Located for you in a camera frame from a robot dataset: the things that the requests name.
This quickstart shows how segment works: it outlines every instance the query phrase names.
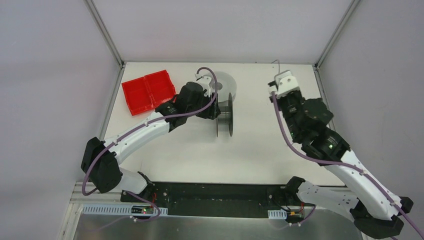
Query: tabletop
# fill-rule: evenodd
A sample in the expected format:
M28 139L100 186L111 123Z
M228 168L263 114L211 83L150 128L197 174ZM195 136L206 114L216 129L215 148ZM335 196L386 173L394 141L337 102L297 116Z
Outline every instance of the tabletop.
M161 182L286 184L297 176L321 186L344 185L325 168L294 154L284 142L267 85L278 73L277 64L128 62L121 82L167 70L178 93L196 80L200 67L225 72L236 81L232 137L225 131L217 137L214 120L189 117L186 124L135 151L121 167ZM280 68L292 72L305 98L320 97L311 65L281 64ZM131 116L120 85L105 138L124 132L150 113Z

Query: red box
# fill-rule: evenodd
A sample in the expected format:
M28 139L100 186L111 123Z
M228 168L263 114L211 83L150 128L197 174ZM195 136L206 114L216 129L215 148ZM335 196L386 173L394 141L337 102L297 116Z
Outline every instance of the red box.
M166 70L123 82L122 89L132 116L155 109L176 94Z

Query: red tray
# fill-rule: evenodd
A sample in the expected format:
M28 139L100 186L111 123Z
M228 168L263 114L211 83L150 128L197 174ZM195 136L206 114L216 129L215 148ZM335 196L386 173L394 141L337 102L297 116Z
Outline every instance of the red tray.
M155 109L176 94L166 70L126 81L122 89L132 116Z

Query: white wall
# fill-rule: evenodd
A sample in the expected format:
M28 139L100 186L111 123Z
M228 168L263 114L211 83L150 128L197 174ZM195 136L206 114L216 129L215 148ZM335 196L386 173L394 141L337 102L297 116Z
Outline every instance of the white wall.
M364 0L321 67L334 123L424 229L424 1ZM405 222L400 240L420 239Z
M82 0L1 1L0 239L56 239L118 65Z
M315 63L351 0L95 0L125 61Z

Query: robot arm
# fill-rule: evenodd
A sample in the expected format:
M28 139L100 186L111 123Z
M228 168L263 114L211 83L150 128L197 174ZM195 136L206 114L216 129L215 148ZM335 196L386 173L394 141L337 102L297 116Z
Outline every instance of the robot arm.
M197 74L195 82L184 85L179 94L158 106L142 122L104 141L100 141L97 137L90 139L81 163L81 169L85 173L88 172L89 166L99 153L104 151L106 146L111 146L101 155L89 174L90 180L99 192L106 193L118 188L140 194L149 186L151 187L152 182L143 173L131 172L119 165L146 143L185 124L190 113L206 107L215 94L211 92L211 81L211 77ZM198 112L196 116L203 119L215 119L220 113L218 101L215 98L214 103Z
M278 110L282 112L292 141L302 145L301 150L306 156L333 162L334 164L318 164L336 175L354 194L331 191L300 177L293 177L285 189L304 203L322 206L346 217L370 237L382 239L399 235L404 223L398 218L399 211L395 206L363 173L336 164L355 166L375 179L349 144L337 132L327 127L333 114L322 99L303 98L298 82L290 71L277 75L275 81L268 85L269 93L276 96ZM380 182L377 183L396 205L404 212L410 212L413 202L408 197L399 197Z

